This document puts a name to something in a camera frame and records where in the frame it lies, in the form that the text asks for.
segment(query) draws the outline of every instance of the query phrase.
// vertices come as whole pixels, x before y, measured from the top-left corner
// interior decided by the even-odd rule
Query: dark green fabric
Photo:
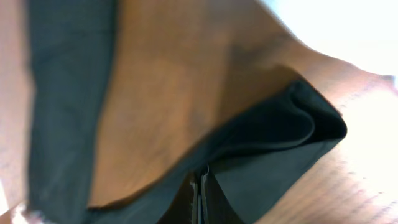
[[[155,223],[186,174],[200,175],[209,164],[232,209],[252,223],[346,134],[339,114],[297,81],[209,134],[133,203],[87,210],[96,124],[113,59],[115,3],[31,0],[28,9],[36,87],[29,206],[53,222]]]

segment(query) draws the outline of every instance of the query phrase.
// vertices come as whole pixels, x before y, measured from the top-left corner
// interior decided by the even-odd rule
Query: fabric
[[[293,82],[214,130],[129,205],[87,209],[94,143],[114,49],[114,1],[29,1],[36,95],[29,207],[55,223],[156,223],[185,176],[209,166],[244,223],[263,216],[346,134],[335,109]]]

